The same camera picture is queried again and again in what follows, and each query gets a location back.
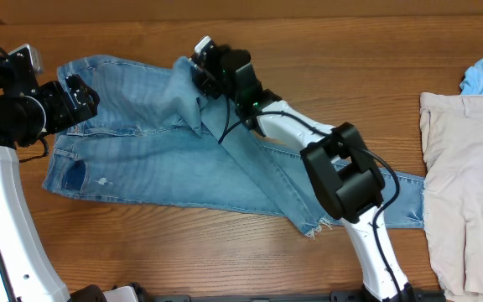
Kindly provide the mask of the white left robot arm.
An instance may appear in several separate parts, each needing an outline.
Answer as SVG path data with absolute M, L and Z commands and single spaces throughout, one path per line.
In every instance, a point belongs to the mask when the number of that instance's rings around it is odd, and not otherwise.
M 0 301 L 102 301 L 95 286 L 70 293 L 55 272 L 24 197 L 17 156 L 37 142 L 47 155 L 46 136 L 96 116 L 100 98 L 78 75 L 40 85 L 41 71 L 30 45 L 0 47 Z

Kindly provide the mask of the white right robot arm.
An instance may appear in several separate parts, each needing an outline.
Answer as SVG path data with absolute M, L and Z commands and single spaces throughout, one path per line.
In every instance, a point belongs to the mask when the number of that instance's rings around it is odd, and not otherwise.
M 386 162 L 366 147 L 358 130 L 348 122 L 333 127 L 295 111 L 263 88 L 245 49 L 204 37 L 190 61 L 197 88 L 205 96 L 225 97 L 238 117 L 226 124 L 223 137 L 242 124 L 299 151 L 317 201 L 341 221 L 362 269 L 361 290 L 338 294 L 336 300 L 413 301 L 413 287 L 398 264 L 383 216 L 388 204 L 380 168 Z

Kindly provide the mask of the light blue denim jeans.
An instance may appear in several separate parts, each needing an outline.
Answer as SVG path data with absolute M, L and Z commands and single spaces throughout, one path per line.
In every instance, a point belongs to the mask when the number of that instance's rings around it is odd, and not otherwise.
M 288 218 L 313 237 L 333 219 L 299 153 L 256 138 L 224 98 L 202 96 L 192 65 L 94 55 L 62 65 L 100 97 L 96 117 L 55 137 L 44 188 L 81 200 L 188 206 Z

